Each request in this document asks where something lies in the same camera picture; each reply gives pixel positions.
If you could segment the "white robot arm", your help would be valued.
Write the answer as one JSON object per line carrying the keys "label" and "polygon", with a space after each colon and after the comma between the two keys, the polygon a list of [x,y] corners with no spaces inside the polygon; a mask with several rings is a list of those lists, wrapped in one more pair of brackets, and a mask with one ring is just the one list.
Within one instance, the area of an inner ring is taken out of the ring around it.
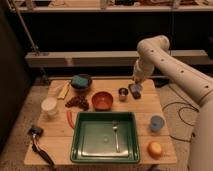
{"label": "white robot arm", "polygon": [[133,80],[142,83],[158,68],[200,107],[190,143],[188,170],[213,171],[213,78],[170,56],[169,46],[164,35],[141,40]]}

